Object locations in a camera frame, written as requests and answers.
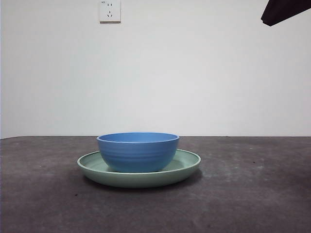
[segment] ceramic bowl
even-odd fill
[[[128,132],[97,137],[104,161],[118,172],[154,172],[170,163],[179,136],[170,133]]]

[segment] outlet faceplate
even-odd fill
[[[101,0],[99,3],[99,21],[101,23],[120,23],[121,0]]]

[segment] green plate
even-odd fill
[[[89,179],[114,187],[148,188],[168,185],[189,177],[199,166],[200,156],[186,150],[177,150],[173,160],[158,172],[123,173],[113,171],[99,151],[78,159],[78,165]]]

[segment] plate rim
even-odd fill
[[[85,154],[83,156],[81,156],[78,160],[77,160],[77,164],[79,167],[83,168],[83,169],[86,169],[86,170],[89,170],[89,171],[93,171],[93,172],[99,172],[99,173],[108,173],[108,174],[115,174],[115,175],[150,175],[150,174],[163,174],[163,173],[169,173],[169,172],[176,172],[176,171],[182,171],[182,170],[185,170],[185,169],[189,169],[189,168],[192,168],[192,167],[195,167],[197,166],[200,162],[201,162],[201,157],[196,154],[196,153],[193,153],[191,151],[188,151],[188,150],[182,150],[182,149],[177,149],[179,151],[184,151],[184,152],[187,152],[187,153],[190,153],[192,155],[194,155],[195,157],[197,157],[198,161],[196,163],[194,163],[193,165],[191,166],[188,166],[188,167],[183,167],[183,168],[178,168],[178,169],[174,169],[174,170],[168,170],[168,171],[156,171],[156,172],[114,172],[114,171],[98,171],[98,170],[95,170],[95,169],[92,169],[92,168],[89,168],[89,167],[86,167],[84,166],[80,161],[84,158],[84,157],[87,157],[89,155],[92,155],[92,154],[95,154],[95,153],[100,153],[100,151],[94,151],[94,152],[91,152],[91,153],[88,153],[88,154]]]

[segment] black object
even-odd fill
[[[311,8],[311,0],[269,0],[261,20],[275,25]]]

